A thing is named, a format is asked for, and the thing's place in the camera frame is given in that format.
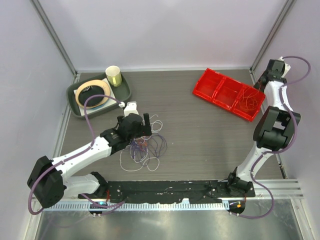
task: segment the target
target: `red container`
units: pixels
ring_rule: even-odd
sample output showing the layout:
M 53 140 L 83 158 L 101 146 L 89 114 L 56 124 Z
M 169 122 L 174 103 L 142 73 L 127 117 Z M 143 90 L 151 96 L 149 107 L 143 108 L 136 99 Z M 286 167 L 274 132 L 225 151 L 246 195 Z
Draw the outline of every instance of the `red container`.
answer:
M 250 122 L 255 119 L 266 97 L 254 87 L 209 68 L 198 80 L 192 93 Z

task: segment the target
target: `plastic tray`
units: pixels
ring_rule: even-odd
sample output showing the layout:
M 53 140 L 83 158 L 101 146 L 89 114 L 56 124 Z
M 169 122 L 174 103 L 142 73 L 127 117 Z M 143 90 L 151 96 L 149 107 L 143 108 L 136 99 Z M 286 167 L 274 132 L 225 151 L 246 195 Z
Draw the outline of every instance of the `plastic tray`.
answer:
M 121 77 L 122 77 L 122 83 L 121 83 L 120 86 L 115 87 L 115 86 L 110 85 L 110 87 L 111 87 L 116 99 L 118 99 L 119 101 L 127 103 L 129 101 L 130 97 L 131 97 L 131 90 L 130 90 L 129 84 L 128 84 L 127 80 L 124 78 L 124 76 L 121 75 Z M 69 86 L 67 88 L 67 90 L 66 90 L 66 98 L 67 98 L 68 104 L 70 106 L 71 112 L 76 118 L 84 119 L 85 116 L 81 116 L 81 113 L 80 113 L 80 110 L 79 110 L 79 106 L 78 106 L 78 104 L 76 102 L 74 90 L 78 89 L 78 87 L 80 87 L 80 85 L 82 85 L 85 82 L 88 82 L 88 81 L 91 81 L 91 80 L 95 80 L 95 79 L 102 80 L 102 79 L 105 79 L 105 78 L 106 78 L 106 74 L 102 73 L 102 74 L 100 74 L 98 76 L 91 77 L 91 78 L 89 78 L 87 80 L 80 81 L 80 82 L 77 82 L 75 84 L 72 84 L 71 86 Z M 108 107 L 102 108 L 102 109 L 97 110 L 97 111 L 92 112 L 92 113 L 89 113 L 88 117 L 89 118 L 93 118 L 93 117 L 99 116 L 101 114 L 107 113 L 107 112 L 109 112 L 109 111 L 111 111 L 113 109 L 116 109 L 116 108 L 119 108 L 118 103 L 112 104 L 112 105 L 110 105 Z
M 251 122 L 259 113 L 266 97 L 252 86 L 209 68 L 198 80 L 192 93 Z

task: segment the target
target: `metal floor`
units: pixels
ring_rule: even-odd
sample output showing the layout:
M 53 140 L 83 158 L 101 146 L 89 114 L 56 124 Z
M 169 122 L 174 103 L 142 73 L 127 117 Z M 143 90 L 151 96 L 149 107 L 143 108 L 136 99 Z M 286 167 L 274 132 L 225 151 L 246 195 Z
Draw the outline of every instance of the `metal floor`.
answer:
M 126 172 L 120 168 L 116 153 L 80 170 L 77 175 L 98 171 L 110 181 L 155 180 L 222 180 L 240 165 L 253 146 L 254 129 L 260 112 L 253 122 L 204 101 L 192 94 L 203 70 L 123 72 L 132 89 L 131 101 L 136 101 L 140 114 L 157 114 L 163 122 L 160 134 L 168 148 L 156 171 L 145 167 L 140 171 Z M 249 70 L 220 70 L 240 82 L 252 85 Z M 80 81 L 100 73 L 82 73 Z M 96 136 L 113 128 L 117 116 L 123 110 L 117 108 L 90 120 Z M 85 120 L 70 116 L 62 153 L 69 153 L 91 141 Z M 122 155 L 125 169 L 139 168 L 126 152 Z M 157 162 L 150 162 L 154 169 Z M 272 156 L 256 175 L 257 179 L 282 179 L 275 156 Z
M 248 200 L 245 214 L 258 216 L 271 200 Z M 84 211 L 45 211 L 35 240 L 302 240 L 291 200 L 276 200 L 262 219 L 226 210 L 128 211 L 101 218 Z M 58 226 L 72 225 L 68 228 Z

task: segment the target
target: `yellow cup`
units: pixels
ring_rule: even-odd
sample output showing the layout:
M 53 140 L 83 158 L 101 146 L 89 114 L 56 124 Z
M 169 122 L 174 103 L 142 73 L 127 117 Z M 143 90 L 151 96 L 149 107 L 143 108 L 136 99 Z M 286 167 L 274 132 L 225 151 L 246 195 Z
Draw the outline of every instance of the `yellow cup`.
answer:
M 106 78 L 108 79 L 109 83 L 115 87 L 118 87 L 122 83 L 122 78 L 121 78 L 121 72 L 120 68 L 117 66 L 109 66 L 105 70 L 105 75 Z

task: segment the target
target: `white wall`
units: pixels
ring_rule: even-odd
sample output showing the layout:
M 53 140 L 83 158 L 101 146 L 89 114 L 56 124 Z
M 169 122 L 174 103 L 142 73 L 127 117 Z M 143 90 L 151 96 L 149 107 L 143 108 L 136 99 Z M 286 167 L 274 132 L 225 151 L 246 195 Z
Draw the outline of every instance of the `white wall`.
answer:
M 285 0 L 40 0 L 75 68 L 249 67 Z
M 0 238 L 20 240 L 27 180 L 39 157 L 52 157 L 73 76 L 30 1 L 1 2 L 0 32 Z
M 298 0 L 285 19 L 271 46 L 258 65 L 256 75 L 266 68 L 269 59 L 298 55 L 310 61 L 309 77 L 288 87 L 288 98 L 295 112 L 301 114 L 294 146 L 282 154 L 285 172 L 298 178 L 312 213 L 314 230 L 320 229 L 320 1 Z M 307 70 L 299 60 L 287 61 L 291 70 L 287 80 L 301 77 Z

